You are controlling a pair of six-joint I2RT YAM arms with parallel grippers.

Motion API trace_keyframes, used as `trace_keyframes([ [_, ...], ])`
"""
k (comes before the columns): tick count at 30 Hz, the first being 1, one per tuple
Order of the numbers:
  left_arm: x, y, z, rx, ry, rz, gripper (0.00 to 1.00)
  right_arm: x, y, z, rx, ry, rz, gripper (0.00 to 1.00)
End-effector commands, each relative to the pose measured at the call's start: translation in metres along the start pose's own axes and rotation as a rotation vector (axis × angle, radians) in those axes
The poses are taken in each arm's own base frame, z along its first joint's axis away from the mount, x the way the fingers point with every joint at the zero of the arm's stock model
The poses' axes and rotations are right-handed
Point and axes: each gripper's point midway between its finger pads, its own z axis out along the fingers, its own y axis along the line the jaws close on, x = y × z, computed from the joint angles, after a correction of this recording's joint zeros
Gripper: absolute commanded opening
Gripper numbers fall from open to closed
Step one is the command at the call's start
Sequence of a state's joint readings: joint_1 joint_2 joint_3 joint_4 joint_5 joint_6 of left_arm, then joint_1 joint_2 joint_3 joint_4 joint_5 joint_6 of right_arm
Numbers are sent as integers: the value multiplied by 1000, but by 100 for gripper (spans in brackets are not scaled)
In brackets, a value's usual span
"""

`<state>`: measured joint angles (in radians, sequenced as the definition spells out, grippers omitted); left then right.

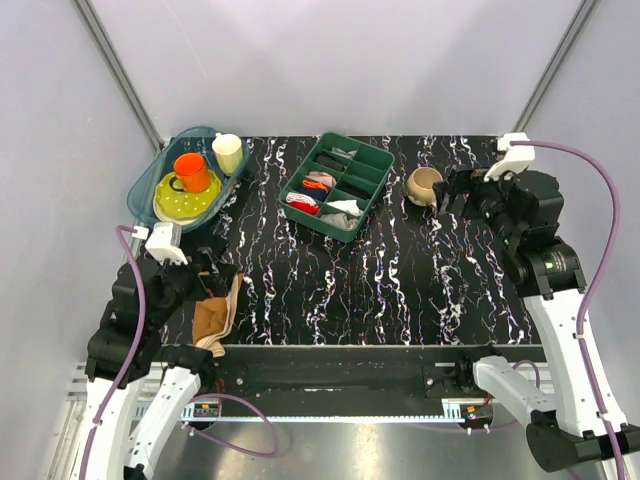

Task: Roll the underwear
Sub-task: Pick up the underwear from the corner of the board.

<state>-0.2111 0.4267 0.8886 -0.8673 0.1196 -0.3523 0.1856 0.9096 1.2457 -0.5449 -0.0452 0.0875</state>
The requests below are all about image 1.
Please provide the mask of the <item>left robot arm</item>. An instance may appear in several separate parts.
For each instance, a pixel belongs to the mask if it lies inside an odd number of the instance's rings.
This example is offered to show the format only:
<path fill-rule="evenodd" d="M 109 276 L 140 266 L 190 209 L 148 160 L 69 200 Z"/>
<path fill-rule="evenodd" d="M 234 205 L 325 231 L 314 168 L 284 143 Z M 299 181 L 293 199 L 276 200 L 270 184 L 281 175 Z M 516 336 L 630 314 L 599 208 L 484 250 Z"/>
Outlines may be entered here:
<path fill-rule="evenodd" d="M 87 345 L 87 405 L 74 479 L 149 479 L 170 431 L 195 396 L 219 383 L 211 352 L 165 346 L 184 303 L 231 292 L 239 269 L 198 255 L 186 265 L 141 256 L 123 265 Z"/>

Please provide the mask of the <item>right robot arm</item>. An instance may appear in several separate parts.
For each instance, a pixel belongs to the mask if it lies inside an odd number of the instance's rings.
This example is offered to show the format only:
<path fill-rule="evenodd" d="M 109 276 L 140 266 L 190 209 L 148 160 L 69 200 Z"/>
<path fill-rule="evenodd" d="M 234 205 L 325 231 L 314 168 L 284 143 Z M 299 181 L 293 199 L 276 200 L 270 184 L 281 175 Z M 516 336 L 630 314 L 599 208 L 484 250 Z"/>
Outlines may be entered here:
<path fill-rule="evenodd" d="M 530 170 L 498 180 L 485 174 L 452 171 L 433 186 L 434 209 L 452 212 L 460 203 L 461 216 L 483 221 L 500 241 L 502 269 L 534 321 L 553 391 L 544 393 L 492 347 L 461 357 L 455 387 L 502 404 L 547 472 L 638 452 L 639 429 L 620 410 L 601 361 L 584 364 L 581 348 L 594 343 L 578 315 L 588 284 L 575 250 L 557 234 L 564 198 L 556 178 Z"/>

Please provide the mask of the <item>brown underwear beige waistband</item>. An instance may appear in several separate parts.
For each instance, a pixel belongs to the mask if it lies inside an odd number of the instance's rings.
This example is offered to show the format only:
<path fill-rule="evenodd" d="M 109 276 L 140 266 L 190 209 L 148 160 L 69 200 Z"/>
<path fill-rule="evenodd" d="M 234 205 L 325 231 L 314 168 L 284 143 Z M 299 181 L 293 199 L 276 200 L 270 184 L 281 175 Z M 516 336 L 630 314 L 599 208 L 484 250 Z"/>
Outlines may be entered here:
<path fill-rule="evenodd" d="M 242 273 L 235 276 L 230 293 L 226 297 L 213 297 L 195 304 L 193 345 L 208 350 L 214 358 L 225 355 L 222 340 L 231 333 L 234 326 L 243 277 Z"/>

